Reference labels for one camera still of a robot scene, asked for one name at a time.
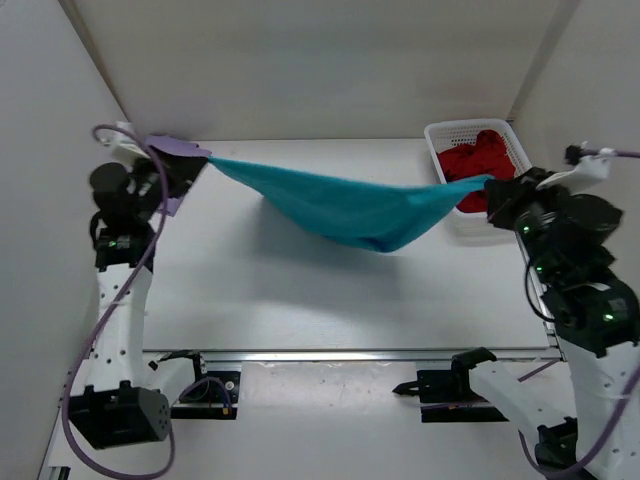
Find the purple t shirt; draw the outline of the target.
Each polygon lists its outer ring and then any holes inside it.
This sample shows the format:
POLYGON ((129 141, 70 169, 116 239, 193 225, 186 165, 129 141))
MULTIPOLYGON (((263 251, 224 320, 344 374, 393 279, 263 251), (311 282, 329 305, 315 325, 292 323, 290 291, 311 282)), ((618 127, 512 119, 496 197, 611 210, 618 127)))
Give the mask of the purple t shirt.
POLYGON ((149 135, 145 145, 162 160, 169 181, 169 200, 166 213, 173 217, 187 193, 208 163, 211 151, 198 143, 180 140, 169 135, 149 135))

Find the teal t shirt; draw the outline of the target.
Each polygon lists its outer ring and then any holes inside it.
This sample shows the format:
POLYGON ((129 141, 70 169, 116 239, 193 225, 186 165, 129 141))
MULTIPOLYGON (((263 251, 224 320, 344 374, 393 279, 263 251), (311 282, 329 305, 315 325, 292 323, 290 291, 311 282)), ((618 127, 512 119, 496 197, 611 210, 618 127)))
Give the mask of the teal t shirt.
POLYGON ((393 186, 211 157, 230 179, 251 188, 302 229, 341 245, 395 252, 444 219, 491 179, 393 186))

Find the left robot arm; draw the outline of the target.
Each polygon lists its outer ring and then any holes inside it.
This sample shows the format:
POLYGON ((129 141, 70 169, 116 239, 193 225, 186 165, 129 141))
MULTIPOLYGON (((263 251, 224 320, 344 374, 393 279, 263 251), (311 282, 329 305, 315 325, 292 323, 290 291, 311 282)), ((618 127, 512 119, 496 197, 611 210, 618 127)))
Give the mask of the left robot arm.
POLYGON ((92 341, 68 418, 96 450, 159 442, 170 430, 171 406, 204 376, 199 352, 143 353, 146 300, 152 283, 155 230, 163 206, 161 173, 141 155, 109 162, 89 177, 97 212, 90 223, 99 313, 109 317, 92 341))

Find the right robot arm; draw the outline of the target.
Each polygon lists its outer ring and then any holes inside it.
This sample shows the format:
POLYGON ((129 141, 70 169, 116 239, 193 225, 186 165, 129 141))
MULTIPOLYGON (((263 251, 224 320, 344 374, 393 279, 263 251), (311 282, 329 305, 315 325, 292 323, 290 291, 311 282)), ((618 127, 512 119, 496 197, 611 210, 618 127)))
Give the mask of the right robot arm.
POLYGON ((552 322, 569 366, 576 414, 563 415, 496 361, 468 370, 468 385, 518 430, 531 466, 548 479, 639 475, 639 300, 612 271, 605 241, 623 213, 601 197, 548 185, 533 168, 489 180, 487 219, 512 231, 525 277, 543 287, 539 315, 552 322))

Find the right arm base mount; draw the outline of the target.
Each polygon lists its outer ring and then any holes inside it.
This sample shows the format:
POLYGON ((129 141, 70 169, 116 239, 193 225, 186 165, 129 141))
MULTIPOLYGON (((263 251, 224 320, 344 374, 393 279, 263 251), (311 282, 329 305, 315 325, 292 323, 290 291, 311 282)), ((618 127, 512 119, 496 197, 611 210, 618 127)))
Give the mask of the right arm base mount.
POLYGON ((398 384, 392 393, 417 397, 423 424, 506 422, 505 416, 470 386, 471 370, 496 360, 484 347, 458 353, 452 357, 448 370, 418 370, 415 380, 398 384))

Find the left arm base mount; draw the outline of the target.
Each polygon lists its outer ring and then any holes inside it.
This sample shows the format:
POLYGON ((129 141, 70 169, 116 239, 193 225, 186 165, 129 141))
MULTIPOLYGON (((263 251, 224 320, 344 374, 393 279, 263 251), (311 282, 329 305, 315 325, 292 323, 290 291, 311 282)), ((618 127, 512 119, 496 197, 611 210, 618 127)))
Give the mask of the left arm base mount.
POLYGON ((211 367, 196 350, 145 355, 145 385, 167 397, 172 420, 235 420, 241 386, 236 367, 211 367))

